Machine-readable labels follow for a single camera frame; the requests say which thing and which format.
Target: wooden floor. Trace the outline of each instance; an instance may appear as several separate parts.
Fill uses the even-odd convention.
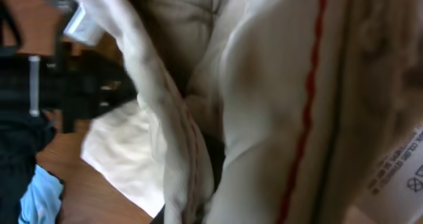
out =
[[[22,51],[51,54],[54,26],[59,18],[57,10],[50,8],[43,0],[6,2],[22,29]],[[81,142],[88,128],[89,121],[81,121],[75,133],[57,134],[54,141],[37,156],[40,166],[65,182],[60,223],[149,223],[150,216],[79,158]]]

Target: laundry symbol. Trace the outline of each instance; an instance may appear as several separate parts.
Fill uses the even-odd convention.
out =
[[[423,190],[423,182],[417,178],[410,178],[407,181],[407,187],[413,190],[414,192],[418,192]]]
[[[416,175],[423,177],[423,165],[420,168],[418,168],[418,170],[416,171]]]

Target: light blue cloth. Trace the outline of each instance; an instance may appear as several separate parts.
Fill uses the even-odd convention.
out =
[[[59,213],[63,185],[36,165],[35,175],[20,199],[19,224],[54,224]]]

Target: red stripe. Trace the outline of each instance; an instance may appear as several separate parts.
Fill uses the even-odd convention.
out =
[[[295,160],[291,166],[288,176],[287,188],[282,198],[282,204],[280,208],[280,215],[277,223],[285,223],[288,217],[289,205],[291,203],[292,193],[295,190],[299,165],[304,156],[305,146],[307,138],[309,137],[311,128],[313,127],[313,121],[311,120],[311,108],[315,98],[316,88],[315,80],[317,68],[319,66],[319,51],[323,35],[323,16],[326,9],[327,0],[319,0],[319,14],[315,21],[315,41],[313,49],[311,51],[311,70],[307,74],[307,80],[305,88],[307,90],[307,103],[303,110],[303,126],[304,130],[297,144],[297,153]]]

